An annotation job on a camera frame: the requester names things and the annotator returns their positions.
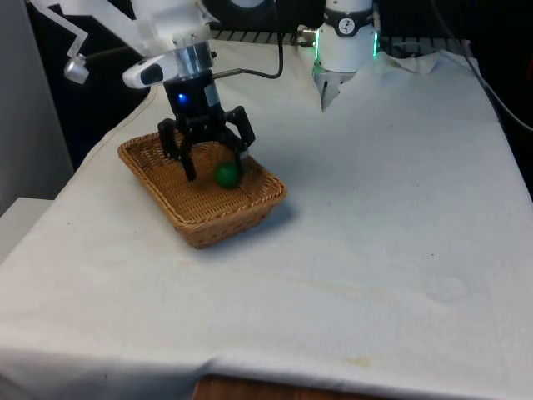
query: green ball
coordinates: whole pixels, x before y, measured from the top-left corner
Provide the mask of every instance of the green ball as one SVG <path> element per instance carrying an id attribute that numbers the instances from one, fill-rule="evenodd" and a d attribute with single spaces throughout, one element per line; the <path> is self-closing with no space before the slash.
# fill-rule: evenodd
<path id="1" fill-rule="evenodd" d="M 223 162 L 215 171 L 218 186 L 225 189 L 234 189 L 239 186 L 241 174 L 234 162 Z"/>

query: woven basket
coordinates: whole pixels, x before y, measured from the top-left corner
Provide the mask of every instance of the woven basket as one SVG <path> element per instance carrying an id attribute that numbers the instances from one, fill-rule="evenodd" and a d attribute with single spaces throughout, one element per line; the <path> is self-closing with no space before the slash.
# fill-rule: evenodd
<path id="1" fill-rule="evenodd" d="M 192 149 L 197 170 L 194 182 L 187 181 L 179 162 L 163 156 L 157 133 L 124 143 L 118 155 L 195 248 L 206 248 L 255 227 L 286 196 L 285 185 L 251 157 L 245 160 L 246 173 L 238 188 L 219 187 L 215 169 L 233 155 L 214 142 Z"/>

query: wooden floor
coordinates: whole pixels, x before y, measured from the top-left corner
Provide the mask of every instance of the wooden floor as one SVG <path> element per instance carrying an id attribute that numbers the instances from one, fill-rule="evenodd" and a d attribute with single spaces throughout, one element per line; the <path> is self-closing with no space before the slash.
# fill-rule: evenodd
<path id="1" fill-rule="evenodd" d="M 356 394 L 325 392 L 303 387 L 245 381 L 229 377 L 205 377 L 192 400 L 380 400 Z"/>

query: white tablecloth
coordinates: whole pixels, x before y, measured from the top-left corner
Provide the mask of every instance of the white tablecloth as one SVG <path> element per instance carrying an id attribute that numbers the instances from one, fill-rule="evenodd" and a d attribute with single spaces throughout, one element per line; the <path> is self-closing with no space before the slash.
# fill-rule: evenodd
<path id="1" fill-rule="evenodd" d="M 273 46 L 214 48 L 217 70 L 276 68 Z M 533 207 L 479 84 L 381 57 L 321 113 L 302 59 L 217 84 L 290 190 L 239 237 L 189 248 L 118 159 L 172 116 L 162 88 L 92 151 L 0 267 L 0 394 L 175 398 L 222 373 L 531 398 Z"/>

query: black cable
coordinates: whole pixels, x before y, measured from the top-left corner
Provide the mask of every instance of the black cable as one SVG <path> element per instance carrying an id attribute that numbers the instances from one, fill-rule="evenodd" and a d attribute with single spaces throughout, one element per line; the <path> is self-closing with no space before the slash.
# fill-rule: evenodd
<path id="1" fill-rule="evenodd" d="M 254 71 L 252 69 L 238 68 L 238 69 L 232 69 L 230 71 L 213 74 L 213 79 L 232 77 L 235 75 L 239 75 L 241 73 L 245 73 L 248 75 L 255 75 L 257 77 L 266 78 L 266 79 L 278 79 L 283 74 L 283 68 L 284 68 L 283 34 L 281 33 L 281 24 L 280 24 L 279 12 L 277 9 L 278 8 L 277 0 L 272 0 L 272 3 L 274 4 L 274 19 L 276 21 L 277 49 L 278 49 L 278 56 L 279 56 L 279 68 L 277 72 L 275 74 L 269 74 L 269 73 Z"/>
<path id="2" fill-rule="evenodd" d="M 498 96 L 498 94 L 494 91 L 494 89 L 487 83 L 487 81 L 481 76 L 480 72 L 477 70 L 476 67 L 474 67 L 474 64 L 468 57 L 468 54 L 466 53 L 465 47 L 462 45 L 461 42 L 459 42 L 456 38 L 456 35 L 451 31 L 450 27 L 446 23 L 446 20 L 442 17 L 441 11 L 436 5 L 436 0 L 431 0 L 431 6 L 433 8 L 433 12 L 436 15 L 436 18 L 439 20 L 439 24 L 441 25 L 441 28 L 444 30 L 446 35 L 454 42 L 454 44 L 461 50 L 462 57 L 466 60 L 466 63 L 474 73 L 474 76 L 476 76 L 476 79 L 481 84 L 481 87 L 485 91 L 487 97 L 491 100 L 494 98 L 504 109 L 504 111 L 520 126 L 522 126 L 526 131 L 533 132 L 533 127 L 528 126 L 526 123 L 521 121 L 507 106 L 506 104 L 501 100 L 501 98 Z"/>

